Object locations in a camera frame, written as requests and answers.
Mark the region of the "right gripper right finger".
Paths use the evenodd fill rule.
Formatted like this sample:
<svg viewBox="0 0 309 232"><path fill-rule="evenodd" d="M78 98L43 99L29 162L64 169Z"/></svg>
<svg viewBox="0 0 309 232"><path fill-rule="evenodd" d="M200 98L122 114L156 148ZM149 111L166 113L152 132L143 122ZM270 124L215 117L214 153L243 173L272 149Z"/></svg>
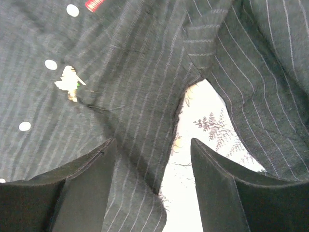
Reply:
<svg viewBox="0 0 309 232"><path fill-rule="evenodd" d="M308 181L254 172L196 138L191 140L191 162L204 231L308 231Z"/></svg>

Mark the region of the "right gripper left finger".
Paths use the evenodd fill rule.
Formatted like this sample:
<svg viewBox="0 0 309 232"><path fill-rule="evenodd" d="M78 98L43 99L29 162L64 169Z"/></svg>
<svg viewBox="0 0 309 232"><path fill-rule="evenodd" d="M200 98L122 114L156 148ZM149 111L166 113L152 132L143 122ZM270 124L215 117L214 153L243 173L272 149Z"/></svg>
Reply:
<svg viewBox="0 0 309 232"><path fill-rule="evenodd" d="M109 139L88 154L30 180L1 184L1 231L101 231L116 154L116 141Z"/></svg>

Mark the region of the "gold brooch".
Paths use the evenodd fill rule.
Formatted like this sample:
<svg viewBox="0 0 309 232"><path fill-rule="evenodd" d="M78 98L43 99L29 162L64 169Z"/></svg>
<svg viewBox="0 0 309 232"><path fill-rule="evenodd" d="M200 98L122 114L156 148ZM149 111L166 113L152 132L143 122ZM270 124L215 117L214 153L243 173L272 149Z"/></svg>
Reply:
<svg viewBox="0 0 309 232"><path fill-rule="evenodd" d="M86 86L76 70L69 65L64 68L60 81L55 81L54 84L60 90L66 91L68 99L72 102L78 102L76 92L80 84Z"/></svg>

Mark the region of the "black pinstriped shirt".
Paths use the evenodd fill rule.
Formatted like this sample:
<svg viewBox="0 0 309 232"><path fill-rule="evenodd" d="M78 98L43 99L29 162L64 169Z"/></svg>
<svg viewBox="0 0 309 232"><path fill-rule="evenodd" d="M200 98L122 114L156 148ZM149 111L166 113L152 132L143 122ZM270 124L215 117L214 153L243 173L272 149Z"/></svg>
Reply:
<svg viewBox="0 0 309 232"><path fill-rule="evenodd" d="M86 83L78 102L54 84L68 65ZM308 1L3 0L0 177L30 180L114 139L100 232L161 232L181 105L202 80L258 173L309 182Z"/></svg>

